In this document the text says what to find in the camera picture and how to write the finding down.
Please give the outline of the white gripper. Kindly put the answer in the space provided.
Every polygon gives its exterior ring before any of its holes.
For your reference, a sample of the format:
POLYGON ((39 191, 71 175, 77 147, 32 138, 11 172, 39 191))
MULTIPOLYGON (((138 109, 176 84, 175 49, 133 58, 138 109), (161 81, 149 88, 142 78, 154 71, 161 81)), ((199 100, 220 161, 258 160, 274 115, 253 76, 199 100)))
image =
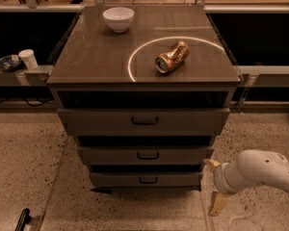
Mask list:
POLYGON ((229 195, 238 193, 226 180, 225 170, 229 163, 220 163, 211 159, 204 159, 203 162, 213 171, 214 185, 219 192, 212 192, 211 204, 209 207, 209 216, 218 216, 226 207, 229 201, 229 195))

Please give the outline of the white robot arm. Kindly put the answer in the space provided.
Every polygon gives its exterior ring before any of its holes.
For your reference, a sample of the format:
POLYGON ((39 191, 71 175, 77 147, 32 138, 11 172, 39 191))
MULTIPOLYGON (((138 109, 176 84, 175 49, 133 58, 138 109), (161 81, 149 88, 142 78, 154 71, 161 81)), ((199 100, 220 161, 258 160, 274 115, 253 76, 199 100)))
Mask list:
POLYGON ((231 195, 245 189, 269 186, 289 193, 289 161, 280 153, 249 149, 230 163, 211 159, 205 159, 204 163, 213 173, 217 189, 211 194, 211 217, 222 212, 231 195))

